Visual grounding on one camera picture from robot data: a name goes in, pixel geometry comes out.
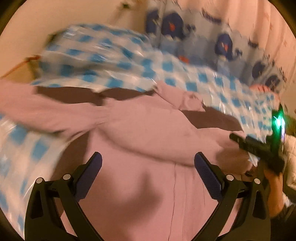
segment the blue gripper pad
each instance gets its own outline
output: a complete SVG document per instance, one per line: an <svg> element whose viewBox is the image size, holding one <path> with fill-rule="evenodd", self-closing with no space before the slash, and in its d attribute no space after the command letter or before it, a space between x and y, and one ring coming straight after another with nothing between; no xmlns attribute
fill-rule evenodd
<svg viewBox="0 0 296 241"><path fill-rule="evenodd" d="M102 167L102 163L102 155L98 152L95 152L87 161L87 163L84 164L86 168L76 183L76 192L74 197L77 202L86 197L89 189L91 188L97 174Z"/></svg>
<svg viewBox="0 0 296 241"><path fill-rule="evenodd" d="M222 196L223 183L221 183L222 171L219 169L221 173L217 173L220 177L217 177L217 175L215 174L215 171L217 171L217 168L219 167L212 165L201 152L196 153L194 157L194 166L198 174L200 175L203 183L205 184L206 189L208 190L211 198L217 201L222 200L223 198Z"/></svg>

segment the green light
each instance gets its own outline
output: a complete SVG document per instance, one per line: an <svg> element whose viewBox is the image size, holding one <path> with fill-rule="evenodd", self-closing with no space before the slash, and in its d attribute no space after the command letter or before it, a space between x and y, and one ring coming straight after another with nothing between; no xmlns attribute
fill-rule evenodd
<svg viewBox="0 0 296 241"><path fill-rule="evenodd" d="M275 123L277 129L279 129L281 126L284 126L284 125L285 125L285 121L284 121L284 119L283 119L282 116L279 116L278 118L276 118L276 117L274 116L274 118L275 118L274 123Z"/></svg>

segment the silver screw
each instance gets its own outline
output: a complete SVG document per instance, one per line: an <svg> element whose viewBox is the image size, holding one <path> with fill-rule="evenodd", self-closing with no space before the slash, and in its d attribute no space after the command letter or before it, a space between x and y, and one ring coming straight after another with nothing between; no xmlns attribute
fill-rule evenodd
<svg viewBox="0 0 296 241"><path fill-rule="evenodd" d="M42 183L43 179L42 178L37 178L36 183Z"/></svg>
<svg viewBox="0 0 296 241"><path fill-rule="evenodd" d="M255 179L254 179L254 182L255 182L256 184L260 184L260 183L261 183L260 180L259 180L258 178L255 178Z"/></svg>
<svg viewBox="0 0 296 241"><path fill-rule="evenodd" d="M63 179L64 180L69 180L71 178L71 175L70 174L65 174L64 176L63 176Z"/></svg>
<svg viewBox="0 0 296 241"><path fill-rule="evenodd" d="M226 176L226 179L227 179L228 181L233 181L233 180L234 180L234 177L233 177L232 175L227 175L227 176Z"/></svg>

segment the whale print curtain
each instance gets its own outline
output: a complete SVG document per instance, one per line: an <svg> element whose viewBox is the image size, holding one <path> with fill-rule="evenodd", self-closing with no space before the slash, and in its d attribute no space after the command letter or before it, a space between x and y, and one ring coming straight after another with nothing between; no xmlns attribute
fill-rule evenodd
<svg viewBox="0 0 296 241"><path fill-rule="evenodd" d="M296 40L267 0L149 0L146 34L181 61L282 93L293 81Z"/></svg>

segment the blue and white checkered plastic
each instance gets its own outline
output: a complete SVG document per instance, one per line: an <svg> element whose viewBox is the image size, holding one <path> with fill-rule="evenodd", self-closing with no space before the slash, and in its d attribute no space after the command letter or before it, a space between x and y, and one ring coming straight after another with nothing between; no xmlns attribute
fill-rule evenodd
<svg viewBox="0 0 296 241"><path fill-rule="evenodd" d="M95 91L151 89L155 82L196 91L204 104L236 117L246 134L271 134L272 93L252 92L235 78L182 63L154 49L145 35L103 25L71 26L43 51L42 77L33 85L84 87ZM0 207L24 237L28 198L38 177L49 180L67 143L0 119Z"/></svg>

